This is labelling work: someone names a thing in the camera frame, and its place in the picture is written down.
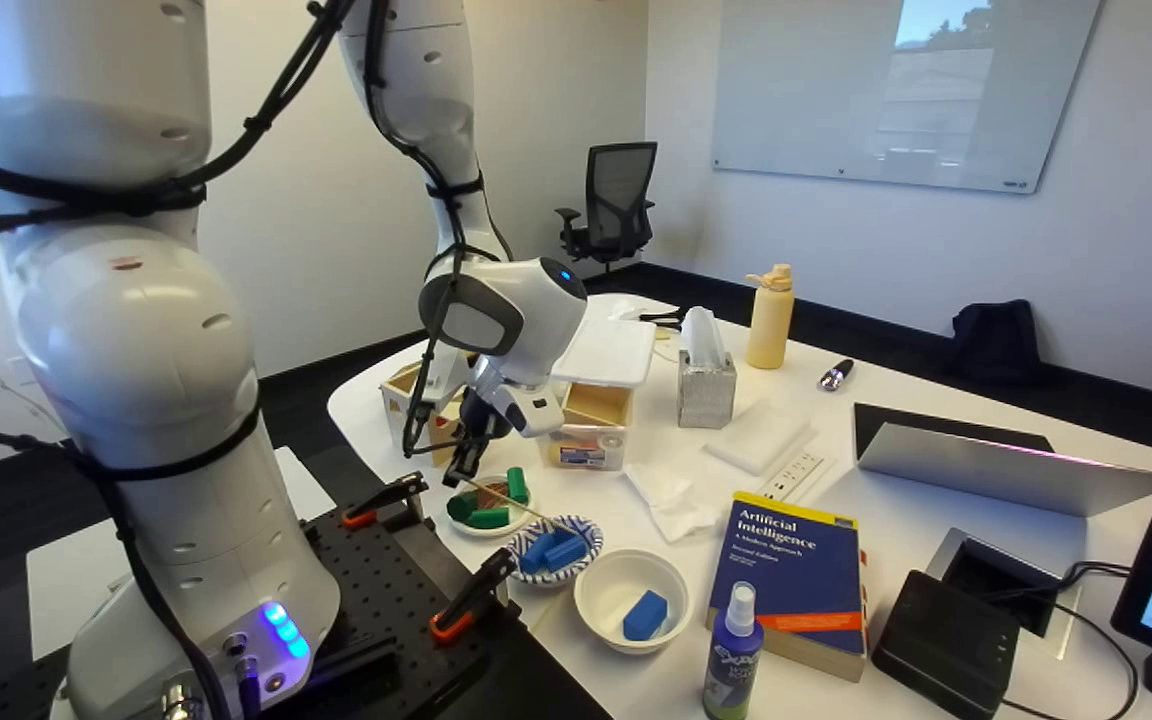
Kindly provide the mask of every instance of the robotic arm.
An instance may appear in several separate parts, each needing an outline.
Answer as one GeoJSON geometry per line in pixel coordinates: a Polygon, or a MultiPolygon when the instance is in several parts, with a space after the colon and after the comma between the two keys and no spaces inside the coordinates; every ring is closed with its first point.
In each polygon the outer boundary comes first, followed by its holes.
{"type": "MultiPolygon", "coordinates": [[[[374,127],[437,201],[418,321],[438,356],[480,356],[449,471],[465,478],[492,434],[556,425],[544,379],[585,286],[558,264],[506,261],[492,226],[461,0],[356,0],[339,37],[374,127]]],[[[88,197],[193,176],[209,157],[205,56],[205,0],[0,0],[0,173],[88,197]]],[[[52,205],[0,185],[0,212],[52,205]]],[[[138,715],[205,692],[231,715],[297,694],[339,586],[299,537],[244,316],[197,253],[197,212],[28,225],[0,239],[0,275],[137,575],[72,639],[60,710],[138,715]]]]}

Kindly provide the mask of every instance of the spray bottle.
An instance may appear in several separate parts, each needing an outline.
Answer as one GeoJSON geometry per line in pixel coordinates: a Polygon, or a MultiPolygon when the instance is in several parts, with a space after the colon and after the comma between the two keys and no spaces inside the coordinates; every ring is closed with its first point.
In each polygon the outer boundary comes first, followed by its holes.
{"type": "Polygon", "coordinates": [[[710,624],[706,671],[699,704],[706,720],[745,720],[750,671],[759,664],[765,627],[757,618],[757,586],[735,578],[727,611],[710,624]]]}
{"type": "Polygon", "coordinates": [[[757,275],[757,285],[759,286],[750,296],[745,360],[750,368],[780,368],[788,323],[790,323],[790,268],[770,264],[765,275],[757,275]]]}

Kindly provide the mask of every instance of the blue light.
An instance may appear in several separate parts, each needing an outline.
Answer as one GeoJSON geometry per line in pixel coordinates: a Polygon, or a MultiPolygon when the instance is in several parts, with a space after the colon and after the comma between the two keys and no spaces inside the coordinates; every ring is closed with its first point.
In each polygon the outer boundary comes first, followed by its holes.
{"type": "Polygon", "coordinates": [[[308,642],[303,642],[303,636],[297,636],[297,639],[289,642],[289,656],[297,656],[297,658],[303,658],[303,656],[308,656],[308,642]]]}
{"type": "Polygon", "coordinates": [[[262,605],[262,618],[285,624],[289,618],[285,605],[262,605]]]}

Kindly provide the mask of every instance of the book cover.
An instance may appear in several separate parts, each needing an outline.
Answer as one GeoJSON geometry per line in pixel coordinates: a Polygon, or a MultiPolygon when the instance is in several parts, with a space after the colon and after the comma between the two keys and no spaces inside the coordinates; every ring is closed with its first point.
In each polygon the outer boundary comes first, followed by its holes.
{"type": "Polygon", "coordinates": [[[863,671],[863,591],[856,521],[735,492],[706,615],[731,583],[757,583],[765,649],[819,671],[859,680],[863,671]]]}

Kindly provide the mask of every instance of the wall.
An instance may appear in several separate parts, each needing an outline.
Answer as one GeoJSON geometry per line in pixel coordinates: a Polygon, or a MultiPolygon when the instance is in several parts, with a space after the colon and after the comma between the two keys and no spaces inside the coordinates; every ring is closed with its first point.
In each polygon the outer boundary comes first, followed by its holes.
{"type": "Polygon", "coordinates": [[[1028,296],[1047,360],[1152,388],[1152,2],[1105,0],[1035,197],[710,173],[716,56],[719,2],[652,0],[652,261],[725,279],[790,261],[809,298],[923,330],[1028,296]]]}
{"type": "MultiPolygon", "coordinates": [[[[644,0],[466,0],[477,53],[477,137],[494,225],[514,256],[556,253],[556,205],[585,185],[585,146],[644,131],[644,0]]],[[[303,26],[303,2],[254,12],[212,0],[212,119],[225,146],[303,26]]],[[[330,53],[299,102],[212,187],[205,256],[235,285],[260,372],[299,368],[415,329],[433,256],[418,176],[361,107],[330,53]]],[[[12,363],[0,298],[0,376],[12,363]]],[[[56,428],[0,392],[0,428],[56,428]]]]}

